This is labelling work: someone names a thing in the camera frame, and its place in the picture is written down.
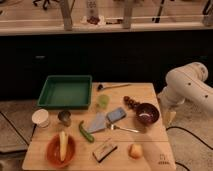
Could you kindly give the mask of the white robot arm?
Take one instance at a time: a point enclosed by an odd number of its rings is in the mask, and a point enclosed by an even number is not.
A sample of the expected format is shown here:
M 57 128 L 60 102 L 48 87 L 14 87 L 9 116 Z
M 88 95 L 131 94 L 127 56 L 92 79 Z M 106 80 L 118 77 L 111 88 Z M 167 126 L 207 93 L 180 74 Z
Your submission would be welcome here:
M 166 86 L 157 95 L 165 127 L 176 115 L 174 108 L 183 104 L 186 99 L 206 113 L 213 114 L 213 87 L 205 84 L 207 78 L 208 69 L 200 62 L 174 68 L 166 74 Z

